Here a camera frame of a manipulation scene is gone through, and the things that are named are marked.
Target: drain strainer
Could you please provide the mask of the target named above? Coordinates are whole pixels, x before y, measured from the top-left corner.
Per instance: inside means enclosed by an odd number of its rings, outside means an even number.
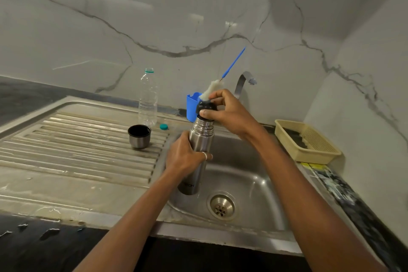
[[[210,196],[207,200],[207,207],[214,217],[224,221],[229,221],[236,215],[234,201],[225,193]]]

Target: hand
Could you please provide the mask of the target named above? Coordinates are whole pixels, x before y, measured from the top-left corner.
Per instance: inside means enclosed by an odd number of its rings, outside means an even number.
[[[188,131],[184,131],[170,146],[166,159],[166,171],[174,171],[180,178],[183,178],[193,172],[200,163],[205,161],[205,158],[201,151],[193,151],[188,140]],[[207,153],[207,160],[212,158],[213,156]]]
[[[217,90],[209,98],[217,105],[225,105],[225,110],[201,110],[202,117],[219,121],[230,132],[245,140],[249,140],[257,131],[264,130],[228,89]]]

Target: beige plastic basket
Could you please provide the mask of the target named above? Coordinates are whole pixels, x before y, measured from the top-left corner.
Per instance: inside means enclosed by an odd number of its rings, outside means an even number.
[[[275,123],[275,135],[294,161],[327,165],[341,155],[336,146],[310,125],[282,119],[275,120]],[[299,132],[308,148],[298,146],[284,128]]]

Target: bottle neck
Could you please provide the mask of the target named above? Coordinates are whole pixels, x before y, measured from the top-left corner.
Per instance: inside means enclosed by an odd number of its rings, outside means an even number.
[[[214,121],[213,120],[201,120],[196,118],[192,132],[198,135],[211,136],[214,135]]]

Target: blue plastic cup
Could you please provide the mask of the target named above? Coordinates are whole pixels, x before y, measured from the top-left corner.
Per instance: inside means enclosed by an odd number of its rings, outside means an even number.
[[[195,122],[197,118],[196,107],[200,101],[201,93],[195,92],[192,95],[187,95],[187,119],[191,122]]]

